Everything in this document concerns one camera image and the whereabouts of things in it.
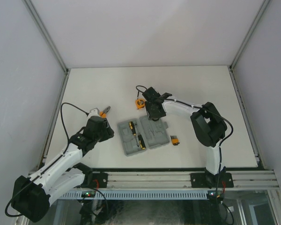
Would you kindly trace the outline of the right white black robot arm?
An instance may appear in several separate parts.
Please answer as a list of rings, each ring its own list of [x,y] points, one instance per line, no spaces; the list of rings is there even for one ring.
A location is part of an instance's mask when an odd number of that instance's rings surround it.
[[[227,125],[215,105],[207,102],[194,105],[175,98],[170,93],[160,94],[153,87],[142,92],[148,118],[157,121],[168,114],[185,118],[192,123],[197,140],[205,147],[206,182],[216,187],[222,182],[224,166],[222,165],[221,143],[224,141]]]

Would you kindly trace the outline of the black yellow screwdriver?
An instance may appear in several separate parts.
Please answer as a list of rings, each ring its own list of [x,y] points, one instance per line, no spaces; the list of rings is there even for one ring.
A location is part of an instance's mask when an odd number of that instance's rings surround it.
[[[133,136],[137,136],[135,124],[134,124],[132,121],[129,122],[129,128],[130,128],[130,130],[131,130]]]
[[[144,139],[141,134],[134,134],[136,142],[137,142],[137,147],[140,148],[141,150],[146,149],[146,145],[144,142]]]

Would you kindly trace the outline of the grey plastic tool case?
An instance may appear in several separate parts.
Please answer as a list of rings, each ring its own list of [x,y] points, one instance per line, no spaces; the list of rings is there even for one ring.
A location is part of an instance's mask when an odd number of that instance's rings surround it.
[[[130,121],[135,124],[137,134],[142,135],[146,145],[145,150],[141,150],[137,147],[135,136],[133,136],[129,128]],[[162,120],[152,121],[146,115],[139,117],[138,119],[130,119],[120,122],[117,124],[117,128],[123,151],[126,156],[132,156],[146,150],[156,149],[170,143],[167,133],[168,124]]]

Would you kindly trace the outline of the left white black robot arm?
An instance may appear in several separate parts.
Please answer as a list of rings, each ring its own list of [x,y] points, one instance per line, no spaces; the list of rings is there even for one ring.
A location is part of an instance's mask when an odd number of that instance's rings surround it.
[[[38,222],[51,205],[70,189],[81,185],[91,186],[93,175],[78,168],[76,164],[97,143],[114,136],[106,118],[91,116],[86,126],[71,136],[65,148],[49,164],[28,177],[16,179],[13,194],[6,207],[18,211],[32,222]]]

